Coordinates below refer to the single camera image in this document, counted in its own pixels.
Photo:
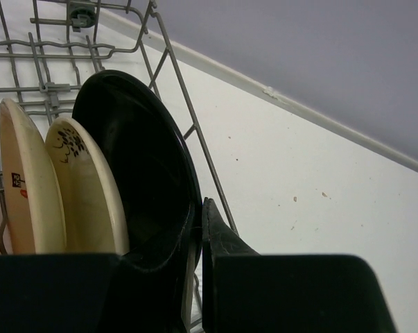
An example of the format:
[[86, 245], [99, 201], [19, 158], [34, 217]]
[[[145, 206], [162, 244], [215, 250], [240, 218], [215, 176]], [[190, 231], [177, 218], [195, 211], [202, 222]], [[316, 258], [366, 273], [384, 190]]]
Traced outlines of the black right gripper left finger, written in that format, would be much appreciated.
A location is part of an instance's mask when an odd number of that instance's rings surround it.
[[194, 219], [126, 255], [0, 255], [0, 332], [188, 332]]

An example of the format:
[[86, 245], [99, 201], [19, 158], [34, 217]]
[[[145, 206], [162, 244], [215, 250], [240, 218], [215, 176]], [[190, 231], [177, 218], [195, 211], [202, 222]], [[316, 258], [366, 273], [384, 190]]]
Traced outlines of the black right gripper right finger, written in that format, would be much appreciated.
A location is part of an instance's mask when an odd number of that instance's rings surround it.
[[206, 332], [395, 332], [368, 263], [353, 255], [261, 255], [202, 206]]

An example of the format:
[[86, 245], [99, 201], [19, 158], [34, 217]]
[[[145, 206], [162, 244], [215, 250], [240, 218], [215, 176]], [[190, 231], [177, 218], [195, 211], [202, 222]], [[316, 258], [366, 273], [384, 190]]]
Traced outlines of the cream plate with black spot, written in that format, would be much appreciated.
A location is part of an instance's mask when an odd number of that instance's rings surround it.
[[123, 203], [109, 164], [92, 136], [75, 119], [53, 121], [45, 146], [64, 208], [70, 253], [116, 253], [130, 249]]

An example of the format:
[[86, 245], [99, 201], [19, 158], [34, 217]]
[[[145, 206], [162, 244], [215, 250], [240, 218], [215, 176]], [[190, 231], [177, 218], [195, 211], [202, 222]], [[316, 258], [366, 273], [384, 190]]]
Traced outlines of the cream floral plate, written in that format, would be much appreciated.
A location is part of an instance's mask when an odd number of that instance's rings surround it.
[[58, 179], [33, 120], [11, 99], [0, 104], [0, 149], [12, 252], [66, 250]]

